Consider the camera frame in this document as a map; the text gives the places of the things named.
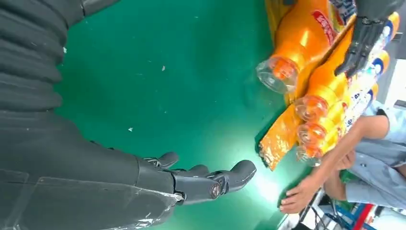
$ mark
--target red label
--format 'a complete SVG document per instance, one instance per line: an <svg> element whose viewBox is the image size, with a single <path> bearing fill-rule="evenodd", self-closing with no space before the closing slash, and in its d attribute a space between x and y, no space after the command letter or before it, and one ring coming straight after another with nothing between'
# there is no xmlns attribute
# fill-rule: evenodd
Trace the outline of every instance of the red label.
<svg viewBox="0 0 406 230"><path fill-rule="evenodd" d="M321 28L323 28L324 34L327 36L328 43L330 45L333 44L334 38L336 38L337 33L333 30L333 27L330 25L328 19L320 11L313 11L312 15L321 25Z"/></svg>

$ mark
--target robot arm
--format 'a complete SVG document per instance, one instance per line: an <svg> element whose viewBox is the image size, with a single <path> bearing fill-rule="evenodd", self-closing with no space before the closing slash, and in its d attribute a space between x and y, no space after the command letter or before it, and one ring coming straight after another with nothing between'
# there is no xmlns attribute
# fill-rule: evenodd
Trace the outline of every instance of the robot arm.
<svg viewBox="0 0 406 230"><path fill-rule="evenodd" d="M142 159L106 149L54 114L68 28L116 1L1 0L0 230L138 229L255 174L250 161L231 171L169 170L174 153Z"/></svg>
<svg viewBox="0 0 406 230"><path fill-rule="evenodd" d="M352 42L344 62L337 67L335 74L347 72L351 77L367 64L368 55L382 33L389 15L400 8L405 0L355 0L357 18Z"/></svg>

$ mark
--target green epoxy floor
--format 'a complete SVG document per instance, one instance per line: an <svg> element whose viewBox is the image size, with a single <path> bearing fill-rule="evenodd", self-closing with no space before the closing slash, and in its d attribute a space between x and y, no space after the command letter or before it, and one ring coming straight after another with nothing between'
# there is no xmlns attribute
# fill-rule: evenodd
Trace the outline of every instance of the green epoxy floor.
<svg viewBox="0 0 406 230"><path fill-rule="evenodd" d="M257 166L243 190L153 229L277 228L280 196L308 169L291 152L271 172L255 151L284 110L254 71L272 51L263 0L123 0L74 26L67 49L58 113L88 139L142 157L175 151L176 168Z"/></svg>

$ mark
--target orange bottle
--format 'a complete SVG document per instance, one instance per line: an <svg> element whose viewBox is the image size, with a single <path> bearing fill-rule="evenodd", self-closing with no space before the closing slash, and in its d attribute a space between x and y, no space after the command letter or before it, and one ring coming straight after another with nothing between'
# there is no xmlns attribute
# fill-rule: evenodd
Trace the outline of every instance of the orange bottle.
<svg viewBox="0 0 406 230"><path fill-rule="evenodd" d="M389 55L381 50L379 56L372 61L365 71L361 71L353 78L353 82L342 101L335 103L328 111L326 117L320 117L316 121L306 122L298 127L297 135L299 142L303 144L319 145L325 140L326 135L335 129L344 118L356 110L356 106L378 78L389 66Z"/></svg>
<svg viewBox="0 0 406 230"><path fill-rule="evenodd" d="M395 12L389 17L386 25L386 28L391 28L390 33L384 30L377 45L380 47L386 45L396 34L398 26L399 14ZM344 61L352 32L353 28L345 34L328 60L312 73L306 95L295 102L295 110L303 120L315 121L325 117L329 107L340 101L347 93L351 79L347 79L345 73L335 76L334 70ZM375 55L376 52L371 53L370 58L373 60Z"/></svg>
<svg viewBox="0 0 406 230"><path fill-rule="evenodd" d="M282 19L275 51L256 70L261 82L280 92L292 92L297 76L307 65L319 62L355 14L348 0L298 0Z"/></svg>
<svg viewBox="0 0 406 230"><path fill-rule="evenodd" d="M344 119L345 124L344 134L348 133L352 125L371 105L372 101L376 99L376 95L378 95L378 90L379 90L378 84L374 84L366 94L360 97L358 103L355 106L353 106L351 110L347 111Z"/></svg>
<svg viewBox="0 0 406 230"><path fill-rule="evenodd" d="M306 122L300 125L297 130L299 142L304 145L320 145L328 140L327 135L344 121L349 104L349 97L347 98L348 100L335 103L326 117L320 118L317 122Z"/></svg>
<svg viewBox="0 0 406 230"><path fill-rule="evenodd" d="M296 156L298 160L307 163L310 166L319 166L321 158L330 150L332 150L340 140L351 129L354 122L363 114L363 112L371 104L372 100L378 94L378 84L368 91L364 97L360 98L354 111L348 110L344 122L340 122L337 128L329 131L325 136L325 141L316 144L302 143L296 149Z"/></svg>
<svg viewBox="0 0 406 230"><path fill-rule="evenodd" d="M318 145L306 145L302 144L296 149L296 156L298 160L307 163L309 166L319 166L321 164L321 158L324 154L333 149L339 139L341 138L341 129L343 123L341 122L340 128L336 128L326 135L326 141L319 143Z"/></svg>

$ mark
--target shirt sleeve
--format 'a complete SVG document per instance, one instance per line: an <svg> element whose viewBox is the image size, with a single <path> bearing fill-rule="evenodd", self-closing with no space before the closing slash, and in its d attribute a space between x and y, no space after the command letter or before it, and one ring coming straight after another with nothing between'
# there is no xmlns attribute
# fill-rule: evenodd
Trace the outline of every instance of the shirt sleeve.
<svg viewBox="0 0 406 230"><path fill-rule="evenodd" d="M406 110L387 107L374 100L364 115L385 115L389 119L389 131L384 139L397 143L406 142Z"/></svg>
<svg viewBox="0 0 406 230"><path fill-rule="evenodd" d="M349 181L345 189L349 202L406 209L405 200L375 188L362 180Z"/></svg>

